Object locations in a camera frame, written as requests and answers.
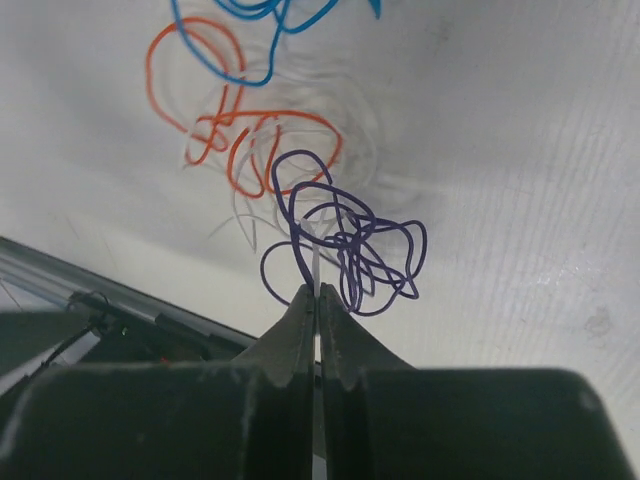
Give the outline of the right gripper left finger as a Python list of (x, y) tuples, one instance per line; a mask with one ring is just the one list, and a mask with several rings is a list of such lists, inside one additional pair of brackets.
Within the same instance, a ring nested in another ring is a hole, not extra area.
[(5, 479), (308, 479), (314, 310), (228, 362), (86, 363), (39, 375), (1, 432)]

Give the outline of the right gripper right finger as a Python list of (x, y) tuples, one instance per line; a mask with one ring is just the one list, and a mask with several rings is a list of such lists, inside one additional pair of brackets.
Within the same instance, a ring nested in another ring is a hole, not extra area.
[(323, 285), (319, 334), (331, 479), (630, 479), (603, 402), (555, 368), (418, 369)]

